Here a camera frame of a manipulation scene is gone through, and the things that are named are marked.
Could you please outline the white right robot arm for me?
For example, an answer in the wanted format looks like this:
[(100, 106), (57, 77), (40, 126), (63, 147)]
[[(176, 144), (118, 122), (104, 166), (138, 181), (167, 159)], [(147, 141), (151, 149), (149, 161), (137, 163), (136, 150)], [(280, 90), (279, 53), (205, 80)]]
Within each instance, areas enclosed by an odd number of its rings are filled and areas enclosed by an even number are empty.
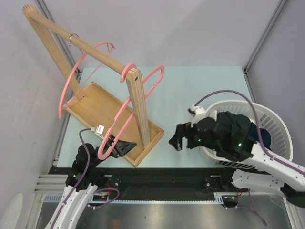
[(205, 147), (220, 152), (233, 162), (245, 162), (265, 174), (247, 174), (234, 169), (220, 179), (224, 191), (238, 189), (260, 189), (278, 194), (298, 207), (305, 206), (305, 168), (270, 152), (247, 134), (232, 131), (210, 117), (196, 124), (178, 124), (169, 140), (177, 151), (182, 149), (182, 139), (187, 139), (187, 148)]

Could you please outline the dark green shorts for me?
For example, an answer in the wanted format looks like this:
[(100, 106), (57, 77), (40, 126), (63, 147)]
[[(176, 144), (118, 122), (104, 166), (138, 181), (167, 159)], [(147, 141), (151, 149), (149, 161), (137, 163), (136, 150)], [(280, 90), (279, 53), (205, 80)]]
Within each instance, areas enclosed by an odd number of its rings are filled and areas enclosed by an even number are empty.
[(216, 132), (223, 145), (243, 145), (248, 139), (251, 139), (249, 130), (252, 122), (245, 115), (233, 114), (228, 111), (219, 112), (216, 123)]

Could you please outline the pink plastic hanger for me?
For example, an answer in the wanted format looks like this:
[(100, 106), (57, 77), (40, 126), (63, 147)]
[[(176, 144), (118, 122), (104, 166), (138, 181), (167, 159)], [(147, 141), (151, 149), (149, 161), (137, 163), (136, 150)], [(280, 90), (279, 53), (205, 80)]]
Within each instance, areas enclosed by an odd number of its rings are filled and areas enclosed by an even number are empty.
[[(154, 85), (148, 90), (148, 92), (144, 92), (143, 84), (157, 71), (160, 71), (160, 76)], [(146, 109), (146, 98), (150, 95), (150, 93), (156, 88), (156, 86), (161, 82), (164, 76), (164, 66), (159, 65), (155, 67), (152, 71), (150, 71), (145, 78), (142, 78), (142, 73), (139, 69), (137, 69), (136, 64), (130, 63), (125, 66), (121, 73), (120, 82), (127, 81), (127, 87), (129, 91), (129, 98), (123, 103), (122, 107), (119, 109), (117, 115), (114, 118), (114, 122), (112, 126), (107, 130), (106, 135), (98, 149), (98, 158), (100, 160), (105, 160), (110, 153), (112, 152), (114, 146), (117, 144), (120, 136), (126, 129), (126, 127), (131, 122), (132, 118), (135, 117), (138, 131), (141, 137), (141, 141), (144, 147), (147, 147), (151, 142), (150, 139), (150, 132), (148, 127), (148, 116), (147, 116), (147, 109)], [(126, 123), (123, 125), (121, 130), (115, 137), (115, 140), (111, 144), (111, 146), (104, 152), (104, 147), (112, 133), (112, 130), (116, 126), (117, 122), (119, 121), (121, 115), (123, 114), (124, 110), (127, 108), (128, 104), (132, 104), (133, 113), (127, 119)]]

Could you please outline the wooden rack post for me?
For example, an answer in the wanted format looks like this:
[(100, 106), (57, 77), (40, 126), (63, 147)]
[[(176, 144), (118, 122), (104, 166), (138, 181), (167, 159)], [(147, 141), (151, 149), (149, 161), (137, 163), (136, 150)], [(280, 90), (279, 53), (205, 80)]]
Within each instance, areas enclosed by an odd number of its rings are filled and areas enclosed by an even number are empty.
[(112, 58), (111, 56), (99, 51), (94, 46), (88, 44), (76, 35), (73, 35), (71, 32), (68, 32), (58, 24), (42, 16), (38, 12), (36, 7), (34, 7), (33, 5), (24, 5), (22, 8), (22, 12), (27, 17), (28, 21), (36, 31), (40, 40), (47, 48), (50, 56), (53, 58), (59, 70), (64, 76), (68, 76), (66, 79), (67, 84), (70, 83), (70, 80), (74, 75), (75, 69), (77, 68), (79, 63), (77, 62), (75, 64), (75, 68), (73, 69), (68, 66), (66, 59), (63, 57), (62, 52), (59, 50), (59, 47), (56, 44), (53, 36), (50, 34), (51, 31), (67, 41), (71, 39), (72, 45), (82, 50), (84, 54), (90, 55), (94, 59), (98, 60), (100, 63), (106, 65), (107, 67), (121, 75), (123, 69), (125, 68), (125, 65), (120, 63), (118, 60)]

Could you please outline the wooden rack base tray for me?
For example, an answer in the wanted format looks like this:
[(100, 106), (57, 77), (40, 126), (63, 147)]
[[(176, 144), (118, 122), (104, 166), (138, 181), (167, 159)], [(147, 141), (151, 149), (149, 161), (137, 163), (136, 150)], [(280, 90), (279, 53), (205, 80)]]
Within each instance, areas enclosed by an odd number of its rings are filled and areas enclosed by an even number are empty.
[[(103, 125), (105, 127), (104, 131), (107, 132), (108, 128), (112, 126), (114, 118), (122, 107), (123, 102), (94, 82), (86, 86), (83, 92), (85, 94), (84, 99), (79, 100), (77, 96), (74, 96), (67, 104), (63, 105), (63, 108), (86, 127)], [(114, 136), (118, 135), (120, 140), (135, 142), (137, 144), (124, 157), (132, 166), (137, 167), (162, 138), (164, 131), (149, 121), (151, 142), (147, 147), (144, 147), (135, 117), (131, 118), (131, 121), (126, 127), (123, 127), (132, 113), (133, 109), (126, 107), (112, 129), (111, 134)]]

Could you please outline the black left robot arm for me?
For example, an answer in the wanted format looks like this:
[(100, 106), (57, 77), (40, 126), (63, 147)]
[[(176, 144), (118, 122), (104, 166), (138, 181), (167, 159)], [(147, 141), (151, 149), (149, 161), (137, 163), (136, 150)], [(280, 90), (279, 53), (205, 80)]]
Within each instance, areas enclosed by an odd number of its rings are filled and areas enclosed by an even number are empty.
[(98, 149), (85, 143), (82, 134), (79, 137), (82, 144), (68, 172), (62, 197), (45, 226), (47, 229), (74, 229), (86, 207), (101, 208), (120, 195), (118, 189), (110, 187), (105, 173), (97, 168), (102, 162), (97, 157)]

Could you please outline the navy blue shorts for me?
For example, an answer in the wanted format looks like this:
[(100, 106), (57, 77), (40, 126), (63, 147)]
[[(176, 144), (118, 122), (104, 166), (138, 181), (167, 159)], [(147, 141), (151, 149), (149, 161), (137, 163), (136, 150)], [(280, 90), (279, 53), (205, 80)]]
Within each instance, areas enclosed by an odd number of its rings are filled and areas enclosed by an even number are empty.
[[(270, 133), (266, 129), (263, 129), (263, 128), (260, 128), (259, 130), (260, 130), (260, 135), (261, 135), (264, 146), (266, 148), (270, 149), (270, 145), (272, 142)], [(248, 130), (248, 135), (251, 138), (254, 138), (256, 141), (259, 141), (256, 124), (254, 124), (254, 123), (250, 124), (249, 130)]]

